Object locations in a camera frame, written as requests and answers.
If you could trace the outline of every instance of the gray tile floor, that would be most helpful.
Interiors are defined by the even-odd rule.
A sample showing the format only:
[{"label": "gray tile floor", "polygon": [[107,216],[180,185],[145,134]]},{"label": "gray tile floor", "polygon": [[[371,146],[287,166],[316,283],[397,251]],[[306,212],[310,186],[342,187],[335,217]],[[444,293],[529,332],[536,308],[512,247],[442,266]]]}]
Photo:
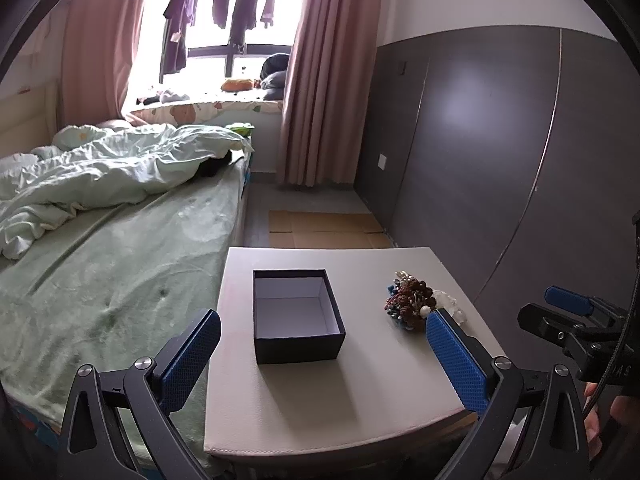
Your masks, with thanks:
[{"label": "gray tile floor", "polygon": [[353,189],[318,187],[305,190],[258,184],[248,187],[244,220],[244,245],[269,247],[269,211],[308,211],[311,213],[368,213]]}]

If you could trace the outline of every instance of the blue gripper pad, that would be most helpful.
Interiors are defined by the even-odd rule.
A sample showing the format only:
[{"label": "blue gripper pad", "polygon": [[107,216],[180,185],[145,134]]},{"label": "blue gripper pad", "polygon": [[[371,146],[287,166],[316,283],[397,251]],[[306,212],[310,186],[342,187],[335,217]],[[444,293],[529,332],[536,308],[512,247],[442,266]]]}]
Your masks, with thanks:
[{"label": "blue gripper pad", "polygon": [[191,334],[161,378],[159,406],[164,413],[182,409],[219,341],[220,318],[213,313]]},{"label": "blue gripper pad", "polygon": [[464,407],[482,415],[489,404],[485,374],[437,311],[427,316],[426,333],[429,345]]},{"label": "blue gripper pad", "polygon": [[549,305],[572,312],[578,316],[590,316],[593,312],[593,306],[589,302],[589,298],[559,286],[550,286],[545,291],[545,301]]}]

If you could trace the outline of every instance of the dark wall panel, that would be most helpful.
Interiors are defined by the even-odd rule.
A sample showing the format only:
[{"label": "dark wall panel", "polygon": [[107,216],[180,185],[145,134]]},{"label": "dark wall panel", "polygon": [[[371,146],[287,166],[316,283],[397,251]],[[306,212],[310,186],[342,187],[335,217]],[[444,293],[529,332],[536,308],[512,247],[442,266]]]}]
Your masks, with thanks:
[{"label": "dark wall panel", "polygon": [[[381,46],[371,83],[367,119],[354,187],[388,228],[396,205],[429,62],[430,38]],[[380,154],[386,167],[378,167]]]},{"label": "dark wall panel", "polygon": [[433,34],[417,131],[390,234],[429,246],[473,298],[526,204],[558,81],[559,31]]},{"label": "dark wall panel", "polygon": [[635,272],[632,215],[640,209],[640,76],[615,42],[563,31],[556,122],[538,189],[476,307],[520,367],[559,350],[524,333],[518,309],[549,285],[626,308]]}]

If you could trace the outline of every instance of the wooden headboard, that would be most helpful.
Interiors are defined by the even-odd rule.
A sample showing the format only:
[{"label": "wooden headboard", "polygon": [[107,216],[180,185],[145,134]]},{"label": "wooden headboard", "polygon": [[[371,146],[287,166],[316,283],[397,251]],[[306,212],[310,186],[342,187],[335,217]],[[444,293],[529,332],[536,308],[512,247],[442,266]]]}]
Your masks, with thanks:
[{"label": "wooden headboard", "polygon": [[58,130],[58,83],[0,100],[0,157],[51,144]]}]

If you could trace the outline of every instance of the table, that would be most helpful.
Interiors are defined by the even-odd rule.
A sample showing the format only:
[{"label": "table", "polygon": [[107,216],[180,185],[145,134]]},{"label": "table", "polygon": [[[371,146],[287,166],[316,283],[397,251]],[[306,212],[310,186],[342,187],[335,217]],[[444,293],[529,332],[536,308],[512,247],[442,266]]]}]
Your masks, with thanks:
[{"label": "table", "polygon": [[[346,330],[336,360],[256,364],[254,269],[326,269]],[[245,465],[364,464],[468,416],[424,334],[396,328],[383,310],[396,270],[456,298],[466,333],[492,356],[504,355],[429,248],[230,248],[218,299],[222,338],[209,362],[205,451]]]}]

